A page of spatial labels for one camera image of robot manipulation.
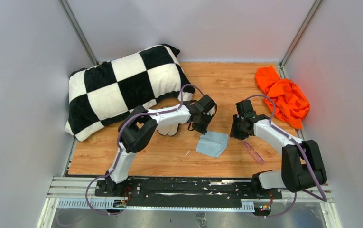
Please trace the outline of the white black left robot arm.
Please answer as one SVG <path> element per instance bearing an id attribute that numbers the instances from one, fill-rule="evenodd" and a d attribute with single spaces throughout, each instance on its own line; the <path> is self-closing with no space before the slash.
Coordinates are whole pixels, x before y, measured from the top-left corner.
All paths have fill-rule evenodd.
<path id="1" fill-rule="evenodd" d="M 118 129 L 117 154 L 104 179 L 113 196 L 125 192 L 125 183 L 136 154 L 147 147 L 154 132 L 173 125 L 189 124 L 194 131 L 207 133 L 217 111 L 217 103 L 208 95 L 199 100 L 183 101 L 162 109 L 135 108 Z"/>

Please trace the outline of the light blue cleaning cloth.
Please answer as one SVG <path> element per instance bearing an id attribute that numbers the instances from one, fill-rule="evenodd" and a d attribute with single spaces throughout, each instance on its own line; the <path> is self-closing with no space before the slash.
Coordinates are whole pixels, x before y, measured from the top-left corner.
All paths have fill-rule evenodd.
<path id="1" fill-rule="evenodd" d="M 198 153 L 218 158 L 227 148 L 229 135 L 208 131 L 199 138 L 196 151 Z"/>

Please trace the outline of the black glasses case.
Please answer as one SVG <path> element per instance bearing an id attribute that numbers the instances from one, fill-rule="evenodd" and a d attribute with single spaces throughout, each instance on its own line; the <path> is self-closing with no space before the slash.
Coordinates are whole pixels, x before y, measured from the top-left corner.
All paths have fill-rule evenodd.
<path id="1" fill-rule="evenodd" d="M 168 135 L 168 136 L 172 137 L 178 133 L 178 130 L 179 130 L 179 124 L 173 124 L 173 125 L 159 128 L 159 129 L 157 129 L 157 132 L 160 135 L 163 135 L 163 136 Z"/>

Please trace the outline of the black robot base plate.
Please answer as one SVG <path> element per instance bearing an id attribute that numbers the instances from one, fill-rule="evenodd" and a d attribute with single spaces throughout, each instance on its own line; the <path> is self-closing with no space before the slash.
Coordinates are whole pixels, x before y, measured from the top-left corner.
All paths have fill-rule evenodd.
<path id="1" fill-rule="evenodd" d="M 282 199 L 277 189 L 258 190 L 250 178 L 142 177 L 121 183 L 98 180 L 92 196 L 123 197 L 129 206 L 167 208 L 240 208 L 242 200 Z"/>

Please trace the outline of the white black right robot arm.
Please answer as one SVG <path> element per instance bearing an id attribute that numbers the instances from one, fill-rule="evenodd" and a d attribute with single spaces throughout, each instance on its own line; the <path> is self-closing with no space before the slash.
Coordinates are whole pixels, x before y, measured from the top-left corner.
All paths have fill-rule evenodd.
<path id="1" fill-rule="evenodd" d="M 252 177 L 251 192 L 264 198 L 270 189 L 290 192 L 319 187 L 327 182 L 327 175 L 318 144 L 302 140 L 276 126 L 268 116 L 257 114 L 250 100 L 236 103 L 230 136 L 245 140 L 250 136 L 263 139 L 281 154 L 281 169 L 256 173 Z"/>

